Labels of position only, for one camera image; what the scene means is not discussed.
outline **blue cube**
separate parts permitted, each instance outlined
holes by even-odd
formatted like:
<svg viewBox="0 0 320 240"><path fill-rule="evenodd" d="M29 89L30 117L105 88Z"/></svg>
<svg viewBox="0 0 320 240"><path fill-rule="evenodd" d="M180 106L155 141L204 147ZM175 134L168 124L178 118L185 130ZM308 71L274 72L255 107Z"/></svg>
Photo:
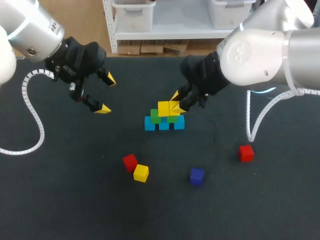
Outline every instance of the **blue cube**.
<svg viewBox="0 0 320 240"><path fill-rule="evenodd" d="M169 130L169 123L160 123L159 124L159 130Z"/></svg>
<svg viewBox="0 0 320 240"><path fill-rule="evenodd" d="M174 123L174 130L185 129L185 116L180 115L177 117L178 117L178 121Z"/></svg>
<svg viewBox="0 0 320 240"><path fill-rule="evenodd" d="M156 130L156 125L151 122L150 116L144 117L144 130L145 131L155 131Z"/></svg>
<svg viewBox="0 0 320 240"><path fill-rule="evenodd" d="M204 181L205 170L200 168L192 168L190 175L190 183L196 186L202 186Z"/></svg>

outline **white plastic bin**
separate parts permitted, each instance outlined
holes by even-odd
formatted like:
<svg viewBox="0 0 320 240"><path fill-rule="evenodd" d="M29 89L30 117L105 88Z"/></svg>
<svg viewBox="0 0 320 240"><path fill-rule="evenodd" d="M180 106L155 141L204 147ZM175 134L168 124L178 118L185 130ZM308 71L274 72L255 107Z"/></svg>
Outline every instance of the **white plastic bin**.
<svg viewBox="0 0 320 240"><path fill-rule="evenodd" d="M256 0L208 0L214 29L234 29L248 16Z"/></svg>
<svg viewBox="0 0 320 240"><path fill-rule="evenodd" d="M117 29L124 33L150 32L156 1L114 0L112 6L118 17Z"/></svg>

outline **white cable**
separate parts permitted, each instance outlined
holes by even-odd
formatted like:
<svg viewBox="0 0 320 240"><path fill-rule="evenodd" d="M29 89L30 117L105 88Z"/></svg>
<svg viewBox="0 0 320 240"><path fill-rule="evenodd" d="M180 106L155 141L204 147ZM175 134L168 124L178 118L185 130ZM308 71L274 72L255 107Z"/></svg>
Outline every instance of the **white cable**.
<svg viewBox="0 0 320 240"><path fill-rule="evenodd" d="M318 95L320 96L320 91L313 90L313 89L307 89L307 88L297 88L298 96L302 96L303 94L310 94L310 95ZM246 92L246 135L248 137L248 140L250 142L253 142L255 140L258 128L260 126L260 123L262 119L264 119L267 112L279 101L284 99L289 99L294 97L295 94L292 90L285 91L278 96L276 96L274 99L272 99L261 111L258 118L255 121L255 124L252 129L252 133L250 133L250 97L251 97L251 91L248 90Z"/></svg>
<svg viewBox="0 0 320 240"><path fill-rule="evenodd" d="M6 155L24 155L24 154L29 154L29 153L37 150L45 140L44 126L42 125L42 122L41 122L36 110L32 106L32 104L31 104L31 102L29 100L29 97L28 97L28 93L27 93L27 86L28 86L29 80L34 75L38 75L38 74L44 74L44 75L48 76L51 79L54 79L55 76L54 76L53 72L45 70L45 69L33 70L32 72L29 72L26 75L26 77L24 78L23 83L22 83L22 97L23 97L23 100L24 100L26 106L28 107L28 109L30 110L31 114L33 115L34 120L38 124L39 131L40 131L40 139L39 139L38 143L35 146L33 146L33 147L31 147L31 148L29 148L27 150L24 150L24 151L9 151L9 150L5 150L5 149L0 148L0 153L2 153L2 154L6 154Z"/></svg>

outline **cardboard box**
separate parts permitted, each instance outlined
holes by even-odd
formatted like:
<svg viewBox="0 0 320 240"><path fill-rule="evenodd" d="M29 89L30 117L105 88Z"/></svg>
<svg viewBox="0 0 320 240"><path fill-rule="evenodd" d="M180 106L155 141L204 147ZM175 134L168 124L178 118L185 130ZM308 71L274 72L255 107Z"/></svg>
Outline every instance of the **cardboard box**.
<svg viewBox="0 0 320 240"><path fill-rule="evenodd" d="M173 53L178 56L184 54L188 47L188 40L166 40L164 44L164 51L166 53Z"/></svg>
<svg viewBox="0 0 320 240"><path fill-rule="evenodd" d="M141 53L162 54L164 52L165 40L143 40L141 42Z"/></svg>
<svg viewBox="0 0 320 240"><path fill-rule="evenodd" d="M118 54L140 55L141 40L118 41Z"/></svg>

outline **floor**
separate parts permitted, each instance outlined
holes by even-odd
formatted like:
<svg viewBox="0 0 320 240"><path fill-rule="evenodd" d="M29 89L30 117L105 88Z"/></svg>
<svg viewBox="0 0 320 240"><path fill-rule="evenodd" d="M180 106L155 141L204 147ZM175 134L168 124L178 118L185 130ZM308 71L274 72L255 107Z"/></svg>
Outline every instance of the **floor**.
<svg viewBox="0 0 320 240"><path fill-rule="evenodd" d="M40 4L65 28L66 37L73 36L81 44L98 42L109 57L111 51L102 0L40 0ZM185 55L207 55L219 40L192 40Z"/></svg>

